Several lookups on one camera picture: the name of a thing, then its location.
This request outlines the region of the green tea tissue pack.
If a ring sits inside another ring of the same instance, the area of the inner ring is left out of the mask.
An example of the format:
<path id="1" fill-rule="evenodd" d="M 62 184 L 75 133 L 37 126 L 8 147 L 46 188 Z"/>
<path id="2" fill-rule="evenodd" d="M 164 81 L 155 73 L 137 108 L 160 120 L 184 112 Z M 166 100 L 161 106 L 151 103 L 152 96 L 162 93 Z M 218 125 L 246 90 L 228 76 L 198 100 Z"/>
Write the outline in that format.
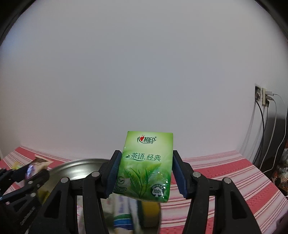
<path id="1" fill-rule="evenodd" d="M 166 203 L 172 158 L 172 133 L 129 131 L 113 192 L 137 200 Z"/>

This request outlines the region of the wall power outlet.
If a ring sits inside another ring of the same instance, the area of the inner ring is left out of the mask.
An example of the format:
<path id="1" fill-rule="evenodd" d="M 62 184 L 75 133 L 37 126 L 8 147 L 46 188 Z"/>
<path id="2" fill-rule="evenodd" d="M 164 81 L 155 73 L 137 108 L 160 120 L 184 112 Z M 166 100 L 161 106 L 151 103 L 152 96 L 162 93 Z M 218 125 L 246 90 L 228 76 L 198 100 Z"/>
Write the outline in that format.
<path id="1" fill-rule="evenodd" d="M 256 101 L 260 105 L 267 107 L 266 94 L 267 94 L 267 89 L 266 88 L 263 88 L 263 87 L 255 84 L 255 99 L 256 99 Z"/>

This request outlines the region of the brown snack wrapper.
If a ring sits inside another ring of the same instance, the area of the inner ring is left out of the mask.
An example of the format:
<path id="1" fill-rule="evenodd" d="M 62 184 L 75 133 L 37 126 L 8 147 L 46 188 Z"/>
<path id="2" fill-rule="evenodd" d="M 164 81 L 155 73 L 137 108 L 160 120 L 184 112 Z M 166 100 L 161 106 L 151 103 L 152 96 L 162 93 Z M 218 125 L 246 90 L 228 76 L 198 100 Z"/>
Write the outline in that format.
<path id="1" fill-rule="evenodd" d="M 34 160 L 34 169 L 40 171 L 42 169 L 47 169 L 49 165 L 52 163 L 50 160 L 46 160 L 44 158 L 37 157 Z"/>

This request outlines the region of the dark furniture at wall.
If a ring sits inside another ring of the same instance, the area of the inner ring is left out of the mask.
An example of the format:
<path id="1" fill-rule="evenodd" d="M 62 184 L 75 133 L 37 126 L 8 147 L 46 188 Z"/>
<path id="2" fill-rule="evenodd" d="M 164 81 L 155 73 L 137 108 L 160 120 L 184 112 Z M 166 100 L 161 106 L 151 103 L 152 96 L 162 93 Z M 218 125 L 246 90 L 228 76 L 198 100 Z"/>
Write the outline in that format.
<path id="1" fill-rule="evenodd" d="M 261 171 L 270 177 L 280 162 L 287 143 L 287 116 L 279 116 L 276 121 L 275 132 L 272 137 L 268 153 L 264 159 Z"/>

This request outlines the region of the white blue green box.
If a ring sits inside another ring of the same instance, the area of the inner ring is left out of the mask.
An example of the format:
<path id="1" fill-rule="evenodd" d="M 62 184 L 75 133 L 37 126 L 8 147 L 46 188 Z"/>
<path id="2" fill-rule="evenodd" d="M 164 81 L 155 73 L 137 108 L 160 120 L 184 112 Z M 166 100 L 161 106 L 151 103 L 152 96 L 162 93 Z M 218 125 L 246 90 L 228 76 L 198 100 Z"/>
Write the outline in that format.
<path id="1" fill-rule="evenodd" d="M 138 216 L 137 200 L 114 195 L 113 228 L 115 233 L 143 233 Z"/>

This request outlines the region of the yellow green scrub sponge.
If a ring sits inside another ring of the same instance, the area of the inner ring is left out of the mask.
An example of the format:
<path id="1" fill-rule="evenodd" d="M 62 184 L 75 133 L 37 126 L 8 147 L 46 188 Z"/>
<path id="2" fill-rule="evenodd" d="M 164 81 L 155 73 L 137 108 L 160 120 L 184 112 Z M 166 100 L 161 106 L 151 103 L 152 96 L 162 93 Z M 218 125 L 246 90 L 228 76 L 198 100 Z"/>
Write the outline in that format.
<path id="1" fill-rule="evenodd" d="M 143 230 L 158 230 L 160 225 L 161 207 L 157 202 L 137 201 L 138 218 Z"/>

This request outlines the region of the round metal cookie tin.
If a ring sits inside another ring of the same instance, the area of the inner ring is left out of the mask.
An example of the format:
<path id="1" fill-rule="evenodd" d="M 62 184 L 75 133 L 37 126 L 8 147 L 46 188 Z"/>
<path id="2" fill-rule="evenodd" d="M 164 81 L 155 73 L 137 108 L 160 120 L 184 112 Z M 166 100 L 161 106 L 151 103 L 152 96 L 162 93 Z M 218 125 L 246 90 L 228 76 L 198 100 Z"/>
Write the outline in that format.
<path id="1" fill-rule="evenodd" d="M 83 159 L 49 170 L 33 233 L 158 233 L 160 205 L 113 193 L 119 160 Z"/>

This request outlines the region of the red white striped bedspread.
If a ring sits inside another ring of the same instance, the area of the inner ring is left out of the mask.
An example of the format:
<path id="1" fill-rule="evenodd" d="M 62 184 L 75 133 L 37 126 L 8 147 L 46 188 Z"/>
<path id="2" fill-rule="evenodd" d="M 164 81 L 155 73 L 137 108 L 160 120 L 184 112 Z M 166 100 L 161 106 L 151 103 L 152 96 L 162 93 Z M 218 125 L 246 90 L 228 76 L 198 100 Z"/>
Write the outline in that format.
<path id="1" fill-rule="evenodd" d="M 1 233 L 78 233 L 77 196 L 84 203 L 84 227 L 87 233 L 108 233 L 101 199 L 107 198 L 116 182 L 121 153 L 115 151 L 99 170 L 84 178 L 58 181 L 46 202 L 37 198 L 37 190 L 49 179 L 41 170 L 22 188 L 1 196 Z M 205 233 L 208 202 L 215 197 L 213 233 L 260 233 L 260 227 L 244 197 L 230 178 L 208 179 L 173 153 L 172 171 L 179 192 L 190 201 L 183 233 Z"/>

